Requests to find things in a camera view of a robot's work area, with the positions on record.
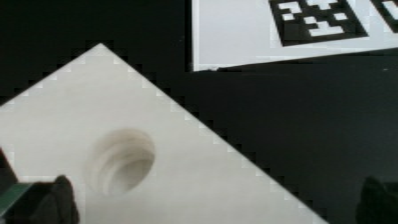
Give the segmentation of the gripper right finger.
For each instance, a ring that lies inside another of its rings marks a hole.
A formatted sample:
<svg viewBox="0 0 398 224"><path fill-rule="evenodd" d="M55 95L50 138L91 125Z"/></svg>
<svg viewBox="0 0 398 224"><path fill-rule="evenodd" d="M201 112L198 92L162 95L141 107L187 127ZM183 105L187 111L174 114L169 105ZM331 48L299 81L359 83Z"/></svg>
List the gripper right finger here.
<svg viewBox="0 0 398 224"><path fill-rule="evenodd" d="M357 224L398 224L398 182L368 177L356 208Z"/></svg>

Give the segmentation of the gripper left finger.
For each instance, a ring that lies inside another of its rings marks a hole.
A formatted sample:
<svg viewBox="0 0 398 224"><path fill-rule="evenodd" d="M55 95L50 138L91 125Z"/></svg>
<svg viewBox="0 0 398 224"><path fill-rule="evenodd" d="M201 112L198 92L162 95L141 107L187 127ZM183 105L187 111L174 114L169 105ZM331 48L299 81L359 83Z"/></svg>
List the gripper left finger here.
<svg viewBox="0 0 398 224"><path fill-rule="evenodd" d="M0 148L0 224L80 224L68 177L20 182Z"/></svg>

